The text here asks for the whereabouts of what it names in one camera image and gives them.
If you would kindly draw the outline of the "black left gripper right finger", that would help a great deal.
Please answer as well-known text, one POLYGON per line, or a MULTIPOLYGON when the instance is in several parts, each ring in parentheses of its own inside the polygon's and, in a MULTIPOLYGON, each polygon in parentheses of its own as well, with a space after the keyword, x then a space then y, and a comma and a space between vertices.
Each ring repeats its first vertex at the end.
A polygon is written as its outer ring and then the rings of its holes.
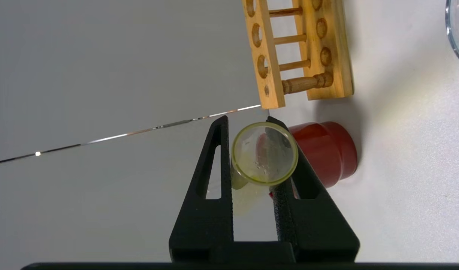
POLYGON ((354 263, 360 241, 300 147, 289 179, 271 188, 278 241, 267 263, 354 263))

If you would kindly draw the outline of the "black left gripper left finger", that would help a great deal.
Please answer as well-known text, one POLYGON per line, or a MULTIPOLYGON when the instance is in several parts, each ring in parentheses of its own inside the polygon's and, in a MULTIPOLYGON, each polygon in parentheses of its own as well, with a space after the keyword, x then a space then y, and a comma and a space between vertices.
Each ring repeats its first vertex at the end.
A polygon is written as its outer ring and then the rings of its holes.
POLYGON ((209 262, 212 250, 234 241, 228 117, 213 121, 169 238, 173 263, 209 262), (207 199, 216 147, 220 147, 221 197, 207 199))

